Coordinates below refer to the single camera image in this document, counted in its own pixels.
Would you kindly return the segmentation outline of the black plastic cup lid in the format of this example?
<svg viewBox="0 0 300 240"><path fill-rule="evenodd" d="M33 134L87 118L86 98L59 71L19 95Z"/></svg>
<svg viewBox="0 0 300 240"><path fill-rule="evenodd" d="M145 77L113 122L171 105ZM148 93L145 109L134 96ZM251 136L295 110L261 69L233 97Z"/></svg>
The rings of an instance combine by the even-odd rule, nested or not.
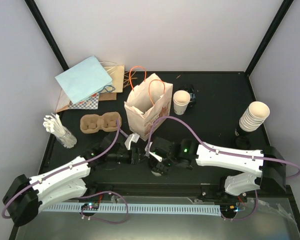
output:
<svg viewBox="0 0 300 240"><path fill-rule="evenodd" d="M149 158L148 165L149 165L150 169L153 171L161 171L162 170L162 163L153 156L151 156Z"/></svg>

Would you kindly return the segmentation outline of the white paper coffee cup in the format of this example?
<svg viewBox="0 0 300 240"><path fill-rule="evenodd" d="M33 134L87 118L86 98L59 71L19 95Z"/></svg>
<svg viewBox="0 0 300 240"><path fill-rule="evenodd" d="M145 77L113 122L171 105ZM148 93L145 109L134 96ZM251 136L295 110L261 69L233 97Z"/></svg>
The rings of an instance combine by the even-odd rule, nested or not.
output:
<svg viewBox="0 0 300 240"><path fill-rule="evenodd" d="M154 166L154 167L152 167L151 168L151 172L156 177L160 177L160 176L162 176L164 174L163 168L161 166Z"/></svg>

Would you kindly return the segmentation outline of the cream bear paper bag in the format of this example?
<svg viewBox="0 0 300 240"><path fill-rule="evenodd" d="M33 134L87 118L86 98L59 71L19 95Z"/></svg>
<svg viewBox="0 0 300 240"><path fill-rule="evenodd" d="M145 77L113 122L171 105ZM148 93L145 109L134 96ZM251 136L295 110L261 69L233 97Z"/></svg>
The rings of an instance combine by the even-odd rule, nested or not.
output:
<svg viewBox="0 0 300 240"><path fill-rule="evenodd" d="M170 115L173 84L162 81L155 73L145 76L140 84L134 85L132 73L129 72L128 80L131 91L124 102L124 108L129 129L146 141L163 121L157 124L154 122Z"/></svg>

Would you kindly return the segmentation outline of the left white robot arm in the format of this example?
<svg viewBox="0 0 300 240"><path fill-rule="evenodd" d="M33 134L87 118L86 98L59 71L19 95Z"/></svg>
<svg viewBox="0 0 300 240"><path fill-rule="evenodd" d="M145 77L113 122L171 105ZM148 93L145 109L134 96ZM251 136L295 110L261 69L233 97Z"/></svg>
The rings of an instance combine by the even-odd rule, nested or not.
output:
<svg viewBox="0 0 300 240"><path fill-rule="evenodd" d="M98 168L140 163L144 152L137 147L139 139L137 133L111 132L101 143L60 167L32 177L17 176L2 199L3 216L21 227L52 205L73 198L93 199L98 188L87 177Z"/></svg>

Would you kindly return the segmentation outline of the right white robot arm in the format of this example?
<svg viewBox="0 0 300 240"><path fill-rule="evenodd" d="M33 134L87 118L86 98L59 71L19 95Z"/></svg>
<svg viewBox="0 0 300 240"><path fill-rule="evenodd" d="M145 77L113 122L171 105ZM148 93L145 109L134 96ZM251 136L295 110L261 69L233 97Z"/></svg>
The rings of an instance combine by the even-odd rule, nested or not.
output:
<svg viewBox="0 0 300 240"><path fill-rule="evenodd" d="M192 163L200 167L218 167L238 171L227 176L217 189L218 198L230 201L250 191L286 193L286 166L280 162L263 160L262 150L239 150L211 144L199 144L184 139L180 143L155 137L145 148L151 171L156 176L167 174L172 167L192 170Z"/></svg>

